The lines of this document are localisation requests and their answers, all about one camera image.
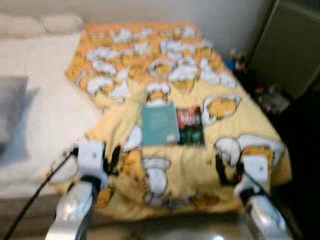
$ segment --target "pillow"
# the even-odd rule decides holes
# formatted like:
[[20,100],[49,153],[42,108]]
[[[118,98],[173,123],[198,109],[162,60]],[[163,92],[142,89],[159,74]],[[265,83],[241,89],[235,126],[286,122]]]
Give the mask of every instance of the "pillow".
[[7,37],[29,38],[46,34],[44,26],[32,16],[15,16],[6,31]]
[[80,32],[84,29],[84,23],[77,15],[44,16],[41,21],[51,34]]
[[12,22],[12,20],[12,16],[0,15],[0,36],[6,35],[9,24]]
[[0,154],[11,139],[21,108],[28,77],[0,77]]

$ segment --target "gray cushion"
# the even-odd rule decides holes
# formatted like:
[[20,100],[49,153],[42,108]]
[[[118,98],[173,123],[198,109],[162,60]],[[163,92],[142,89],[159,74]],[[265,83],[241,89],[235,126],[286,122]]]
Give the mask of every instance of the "gray cushion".
[[0,77],[0,153],[11,139],[17,123],[28,77]]

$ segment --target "yellow bedspread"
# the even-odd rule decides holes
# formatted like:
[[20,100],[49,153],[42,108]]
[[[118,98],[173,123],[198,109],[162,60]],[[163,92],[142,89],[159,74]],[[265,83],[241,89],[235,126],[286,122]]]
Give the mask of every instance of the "yellow bedspread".
[[[242,210],[235,166],[268,159],[270,186],[291,179],[288,152],[212,45],[189,24],[87,25],[66,76],[107,114],[89,139],[106,142],[109,187],[98,210],[121,220]],[[141,144],[141,109],[200,107],[204,146]],[[117,162],[111,162],[120,147]]]

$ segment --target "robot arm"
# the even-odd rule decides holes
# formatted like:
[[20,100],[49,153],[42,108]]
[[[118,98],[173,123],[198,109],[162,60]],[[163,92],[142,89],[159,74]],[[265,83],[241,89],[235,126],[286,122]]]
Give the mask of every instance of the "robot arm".
[[56,218],[45,240],[86,239],[100,189],[108,186],[103,164],[105,148],[102,142],[79,145],[78,165],[82,177],[58,202]]
[[245,219],[254,238],[293,239],[283,216],[264,191],[261,191],[261,187],[265,188],[268,180],[268,160],[261,155],[244,156],[242,163],[242,179],[236,185],[234,193],[245,206]]

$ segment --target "white sheet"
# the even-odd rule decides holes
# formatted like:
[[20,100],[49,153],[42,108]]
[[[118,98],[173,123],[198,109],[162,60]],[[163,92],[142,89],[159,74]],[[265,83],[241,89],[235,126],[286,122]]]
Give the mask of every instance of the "white sheet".
[[13,140],[0,156],[0,198],[33,193],[51,163],[101,118],[65,77],[80,36],[0,40],[0,76],[29,76]]

